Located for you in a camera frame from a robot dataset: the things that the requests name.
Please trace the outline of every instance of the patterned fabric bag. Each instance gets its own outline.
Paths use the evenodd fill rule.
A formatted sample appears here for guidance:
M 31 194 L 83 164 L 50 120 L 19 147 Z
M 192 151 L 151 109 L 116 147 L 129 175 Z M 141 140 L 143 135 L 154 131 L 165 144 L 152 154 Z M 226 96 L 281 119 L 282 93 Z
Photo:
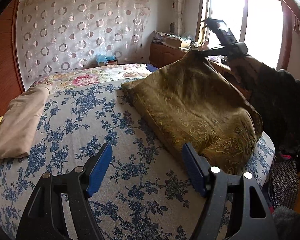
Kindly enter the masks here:
M 269 197 L 274 209 L 286 206 L 293 209 L 299 191 L 296 162 L 274 163 L 269 172 Z

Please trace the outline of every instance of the person's hand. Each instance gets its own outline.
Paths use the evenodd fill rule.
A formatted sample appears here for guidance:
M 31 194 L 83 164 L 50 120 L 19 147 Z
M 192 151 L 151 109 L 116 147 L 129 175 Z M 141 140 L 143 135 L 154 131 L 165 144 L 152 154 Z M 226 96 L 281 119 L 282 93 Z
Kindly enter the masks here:
M 238 83 L 243 83 L 244 85 L 257 84 L 258 75 L 263 63 L 251 56 L 228 59 L 227 63 Z

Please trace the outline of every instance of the folded beige cloth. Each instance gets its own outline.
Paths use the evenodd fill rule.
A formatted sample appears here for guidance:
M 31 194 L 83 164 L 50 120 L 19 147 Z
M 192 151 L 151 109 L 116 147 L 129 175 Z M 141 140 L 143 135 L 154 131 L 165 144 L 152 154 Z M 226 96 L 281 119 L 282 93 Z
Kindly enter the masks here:
M 0 159 L 28 156 L 51 86 L 29 88 L 10 101 L 0 122 Z

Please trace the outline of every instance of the blue floral bedspread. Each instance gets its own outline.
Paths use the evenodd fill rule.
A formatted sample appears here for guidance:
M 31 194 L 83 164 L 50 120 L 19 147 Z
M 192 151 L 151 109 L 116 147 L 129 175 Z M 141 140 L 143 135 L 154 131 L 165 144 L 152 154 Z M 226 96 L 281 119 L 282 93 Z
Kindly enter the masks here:
M 51 94 L 38 124 L 29 157 L 0 161 L 0 225 L 11 239 L 31 192 L 45 171 L 64 174 L 84 165 L 104 142 L 113 158 L 92 212 L 109 240 L 187 240 L 205 199 L 127 102 L 122 81 Z M 274 146 L 264 133 L 246 165 L 260 186 L 269 172 Z M 69 236 L 76 239 L 67 195 L 63 195 Z M 224 236 L 231 209 L 220 225 Z

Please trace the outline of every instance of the wooden window frame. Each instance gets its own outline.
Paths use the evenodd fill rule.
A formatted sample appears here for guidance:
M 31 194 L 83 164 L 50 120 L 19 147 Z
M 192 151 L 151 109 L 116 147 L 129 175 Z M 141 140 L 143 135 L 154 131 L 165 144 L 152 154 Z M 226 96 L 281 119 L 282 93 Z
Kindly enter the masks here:
M 204 27 L 204 23 L 202 22 L 202 20 L 212 16 L 212 8 L 210 6 L 211 0 L 200 0 L 200 1 L 201 3 L 199 5 L 199 14 L 198 14 L 195 40 L 201 44 L 203 41 L 209 40 L 210 30 Z M 288 6 L 286 6 L 286 4 L 282 0 L 279 1 L 282 2 L 283 27 L 282 27 L 281 49 L 280 49 L 276 70 L 287 69 L 289 58 L 290 58 L 291 44 L 292 44 L 291 10 L 289 9 Z M 244 41 L 245 39 L 246 30 L 247 30 L 247 19 L 248 19 L 248 0 L 245 0 L 239 41 Z

